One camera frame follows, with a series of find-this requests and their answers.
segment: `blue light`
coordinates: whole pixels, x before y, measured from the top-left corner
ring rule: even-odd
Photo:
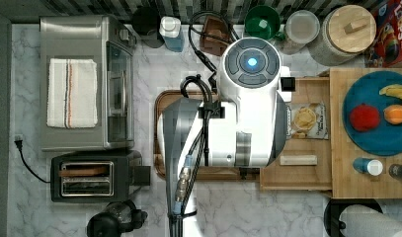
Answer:
[[[256,58],[252,57],[247,61],[247,63],[249,63],[250,66],[256,66],[257,60],[256,60]]]

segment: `toaster slot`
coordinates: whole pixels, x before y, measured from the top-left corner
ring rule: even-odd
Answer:
[[[111,197],[114,195],[114,163],[65,162],[58,172],[63,197]]]

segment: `white robot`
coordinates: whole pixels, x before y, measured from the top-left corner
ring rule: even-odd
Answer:
[[[240,39],[225,50],[216,81],[216,109],[220,113],[209,120],[208,155],[201,159],[201,165],[258,168],[278,157],[287,130],[281,76],[289,76],[289,70],[281,67],[278,52],[263,39]],[[186,216],[196,211],[193,195],[186,190],[195,163],[188,154],[192,154],[192,144],[202,130],[202,107],[202,101],[182,98],[163,111],[157,124],[166,168],[171,237],[183,233],[201,236],[196,217]],[[179,214],[184,196],[190,196],[189,201]]]

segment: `blue plate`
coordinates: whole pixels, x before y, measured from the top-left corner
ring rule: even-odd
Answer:
[[[379,156],[392,156],[402,152],[402,123],[392,125],[387,122],[383,110],[391,105],[402,105],[402,100],[379,95],[379,90],[391,84],[402,85],[402,75],[379,71],[364,75],[351,87],[343,103],[343,123],[351,140],[362,150]],[[349,121],[351,110],[366,104],[376,107],[381,122],[375,129],[359,132],[352,128]]]

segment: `small bottle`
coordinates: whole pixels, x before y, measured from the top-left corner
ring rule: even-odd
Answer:
[[[392,164],[389,167],[389,175],[399,181],[402,181],[402,165]]]
[[[360,173],[378,176],[382,173],[383,165],[378,160],[360,157],[355,159],[354,168]]]
[[[166,42],[167,48],[175,52],[183,51],[185,38],[182,34],[181,22],[177,18],[163,17],[161,19],[160,34]]]

